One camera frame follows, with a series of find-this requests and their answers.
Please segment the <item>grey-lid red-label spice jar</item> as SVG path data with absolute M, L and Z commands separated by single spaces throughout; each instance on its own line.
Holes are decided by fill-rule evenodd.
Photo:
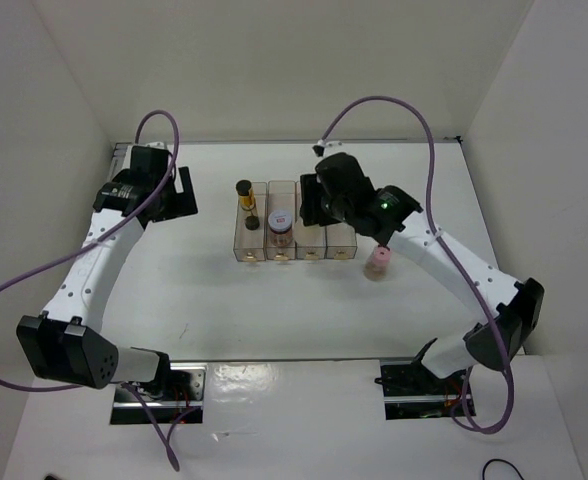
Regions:
M 293 217 L 287 210 L 274 210 L 268 215 L 268 237 L 272 245 L 287 247 L 293 239 Z

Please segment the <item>tall black-cap gold bottle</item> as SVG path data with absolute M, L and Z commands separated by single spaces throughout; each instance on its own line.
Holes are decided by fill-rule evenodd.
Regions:
M 257 213 L 252 182 L 246 179 L 239 180 L 235 185 L 235 189 L 238 195 L 239 205 L 244 214 L 245 228 L 249 231 L 258 230 L 260 219 Z

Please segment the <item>pink-cap spice bottle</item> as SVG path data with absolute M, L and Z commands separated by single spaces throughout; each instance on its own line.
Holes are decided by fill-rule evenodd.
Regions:
M 370 253 L 363 273 L 371 281 L 379 281 L 385 278 L 391 259 L 391 251 L 385 246 L 376 246 Z

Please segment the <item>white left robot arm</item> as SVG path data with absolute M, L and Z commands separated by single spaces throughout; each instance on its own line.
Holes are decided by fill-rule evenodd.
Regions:
M 129 162 L 97 192 L 84 241 L 62 285 L 38 316 L 16 329 L 34 374 L 94 389 L 137 384 L 150 399 L 167 396 L 176 381 L 159 351 L 118 347 L 101 334 L 110 294 L 129 253 L 151 223 L 197 213 L 188 168 L 167 170 L 171 154 L 160 142 L 130 150 Z

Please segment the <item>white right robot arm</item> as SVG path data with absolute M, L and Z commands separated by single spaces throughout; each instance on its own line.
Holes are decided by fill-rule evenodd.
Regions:
M 402 255 L 473 314 L 464 333 L 429 341 L 416 355 L 412 381 L 424 393 L 474 365 L 502 371 L 535 329 L 544 287 L 519 281 L 482 260 L 438 226 L 404 190 L 373 186 L 357 159 L 339 152 L 300 178 L 300 215 L 307 227 L 344 223 L 356 234 Z

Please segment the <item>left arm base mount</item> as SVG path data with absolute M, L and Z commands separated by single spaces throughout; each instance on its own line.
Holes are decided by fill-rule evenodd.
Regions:
M 132 393 L 121 385 L 115 387 L 111 425 L 150 424 L 139 398 L 148 406 L 160 425 L 201 424 L 205 398 L 207 366 L 205 363 L 173 362 L 169 380 L 163 388 L 133 383 Z

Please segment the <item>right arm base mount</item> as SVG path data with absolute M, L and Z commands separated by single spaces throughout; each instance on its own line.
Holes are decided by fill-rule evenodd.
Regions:
M 447 379 L 424 373 L 407 359 L 383 360 L 374 379 L 383 394 L 385 417 L 390 420 L 419 420 L 463 417 L 463 403 L 476 415 L 471 388 L 463 395 L 464 370 Z

